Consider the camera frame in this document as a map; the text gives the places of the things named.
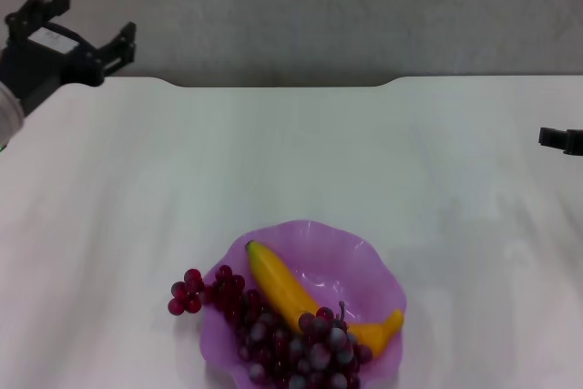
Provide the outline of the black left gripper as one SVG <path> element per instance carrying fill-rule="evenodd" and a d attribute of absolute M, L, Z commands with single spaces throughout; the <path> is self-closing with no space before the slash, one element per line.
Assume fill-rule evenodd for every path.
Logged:
<path fill-rule="evenodd" d="M 133 22 L 123 26 L 98 51 L 80 35 L 60 25 L 48 25 L 46 30 L 74 43 L 66 53 L 28 38 L 69 8 L 70 0 L 26 0 L 5 17 L 10 40 L 2 53 L 1 83 L 15 95 L 26 116 L 64 85 L 98 87 L 106 77 L 134 62 L 137 26 Z"/>

